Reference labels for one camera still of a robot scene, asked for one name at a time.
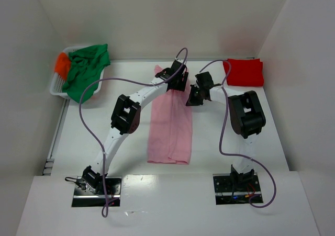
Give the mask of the pink t shirt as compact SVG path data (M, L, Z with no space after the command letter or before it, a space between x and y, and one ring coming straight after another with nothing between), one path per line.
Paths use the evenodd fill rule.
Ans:
M192 108L186 106L191 87L169 90L151 105L147 162L188 165L192 152Z

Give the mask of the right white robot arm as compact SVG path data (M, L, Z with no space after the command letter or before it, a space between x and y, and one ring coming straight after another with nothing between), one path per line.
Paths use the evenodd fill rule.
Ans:
M254 165L264 166L254 158L256 140L266 124L257 93L225 89L222 84L214 83L209 72L198 73L195 77L196 83L191 85L186 106L200 106L204 100L225 105L224 122L219 137L219 152L224 156L237 158L230 170L232 189L250 184L254 179ZM222 149L227 121L230 121L233 131L240 138L238 153L227 153Z

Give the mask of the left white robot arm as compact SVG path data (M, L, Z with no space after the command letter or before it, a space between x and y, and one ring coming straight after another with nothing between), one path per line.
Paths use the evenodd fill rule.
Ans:
M82 174L82 180L90 192L95 194L103 192L103 179L108 173L109 166L124 140L139 127L141 111L145 106L169 90L185 91L187 78L186 61L176 58L169 68L158 72L149 83L124 80L141 85L143 88L129 96L121 94L117 98L106 141L104 143L97 141L100 151Z

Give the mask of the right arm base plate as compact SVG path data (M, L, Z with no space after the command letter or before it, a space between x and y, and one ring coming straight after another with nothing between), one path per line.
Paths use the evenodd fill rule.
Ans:
M248 204L250 198L252 203L263 203L257 175L254 175L250 183L233 185L229 174L214 174L213 182L216 205Z

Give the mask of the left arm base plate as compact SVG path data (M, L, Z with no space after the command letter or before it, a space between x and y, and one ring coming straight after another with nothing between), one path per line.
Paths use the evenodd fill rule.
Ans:
M93 192L85 184L81 177L78 177L77 180L73 180L68 177L68 180L75 183L71 207L103 207L105 205L105 196L102 183L98 185L97 192ZM109 207L120 206L121 181L122 179L120 177L106 177L106 190L109 200Z

